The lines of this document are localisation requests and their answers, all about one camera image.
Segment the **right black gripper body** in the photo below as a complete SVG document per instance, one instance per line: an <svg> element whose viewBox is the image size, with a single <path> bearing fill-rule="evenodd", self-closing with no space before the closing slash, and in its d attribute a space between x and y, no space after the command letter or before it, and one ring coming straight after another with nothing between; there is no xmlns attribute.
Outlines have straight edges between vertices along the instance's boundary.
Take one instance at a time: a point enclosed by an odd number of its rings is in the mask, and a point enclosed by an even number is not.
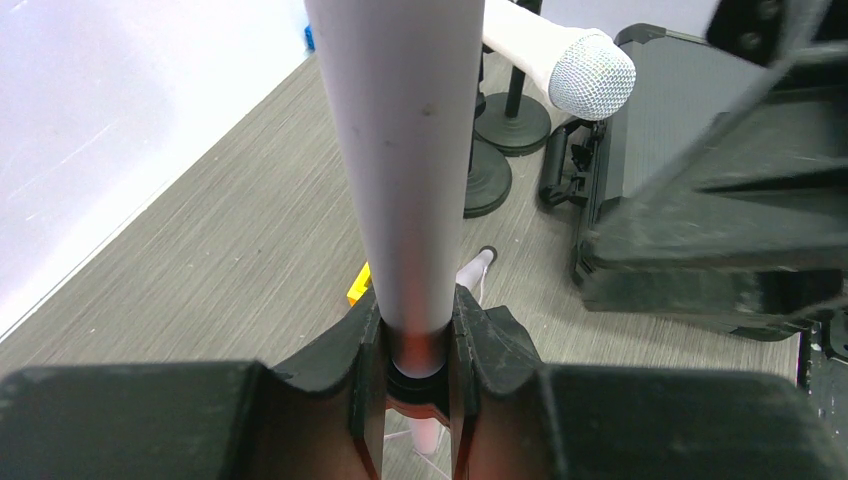
<svg viewBox="0 0 848 480"><path fill-rule="evenodd" d="M724 0L706 30L709 45L759 66L811 43L846 38L841 0Z"/></svg>

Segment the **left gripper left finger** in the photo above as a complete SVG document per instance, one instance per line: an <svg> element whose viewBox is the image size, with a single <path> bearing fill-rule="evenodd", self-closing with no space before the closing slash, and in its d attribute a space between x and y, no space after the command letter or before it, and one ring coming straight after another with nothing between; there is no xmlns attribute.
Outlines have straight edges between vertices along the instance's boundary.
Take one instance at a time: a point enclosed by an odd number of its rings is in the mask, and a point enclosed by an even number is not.
<svg viewBox="0 0 848 480"><path fill-rule="evenodd" d="M40 366L1 383L5 479L375 479L385 362L373 294L275 367Z"/></svg>

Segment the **white music stand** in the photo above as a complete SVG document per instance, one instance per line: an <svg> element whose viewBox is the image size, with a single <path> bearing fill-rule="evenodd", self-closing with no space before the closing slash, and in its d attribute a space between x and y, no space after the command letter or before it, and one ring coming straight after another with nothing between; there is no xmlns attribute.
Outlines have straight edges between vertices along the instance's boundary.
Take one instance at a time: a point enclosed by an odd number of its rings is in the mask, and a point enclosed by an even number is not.
<svg viewBox="0 0 848 480"><path fill-rule="evenodd" d="M482 53L480 1L306 5L388 354L447 362Z"/></svg>

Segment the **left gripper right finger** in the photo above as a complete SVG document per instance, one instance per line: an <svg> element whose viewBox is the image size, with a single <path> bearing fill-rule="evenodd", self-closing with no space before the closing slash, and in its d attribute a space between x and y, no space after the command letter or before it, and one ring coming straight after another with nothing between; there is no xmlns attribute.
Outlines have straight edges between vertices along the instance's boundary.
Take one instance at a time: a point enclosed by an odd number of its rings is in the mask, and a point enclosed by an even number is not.
<svg viewBox="0 0 848 480"><path fill-rule="evenodd" d="M843 479L847 455L784 378L543 362L505 307L458 287L457 479Z"/></svg>

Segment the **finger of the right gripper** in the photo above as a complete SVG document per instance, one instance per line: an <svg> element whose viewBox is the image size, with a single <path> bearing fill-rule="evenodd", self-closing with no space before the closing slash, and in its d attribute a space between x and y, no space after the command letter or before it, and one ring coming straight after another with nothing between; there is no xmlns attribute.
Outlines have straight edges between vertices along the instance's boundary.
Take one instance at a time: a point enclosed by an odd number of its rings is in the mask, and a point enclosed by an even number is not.
<svg viewBox="0 0 848 480"><path fill-rule="evenodd" d="M847 266L847 45L791 53L589 240L614 270Z"/></svg>
<svg viewBox="0 0 848 480"><path fill-rule="evenodd" d="M847 291L845 270L665 272L596 270L579 266L579 288L590 311L653 315L761 342L776 342L825 320L797 312Z"/></svg>

